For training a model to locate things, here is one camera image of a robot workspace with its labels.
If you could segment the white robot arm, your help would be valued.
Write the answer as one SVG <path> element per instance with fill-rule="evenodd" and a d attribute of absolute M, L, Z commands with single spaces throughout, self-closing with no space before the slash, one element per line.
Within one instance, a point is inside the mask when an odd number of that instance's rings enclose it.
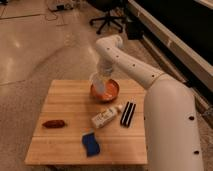
<path fill-rule="evenodd" d="M 96 41 L 98 72 L 117 66 L 145 90 L 144 127 L 149 171 L 204 171 L 195 97 L 182 82 L 122 50 L 111 35 Z"/>

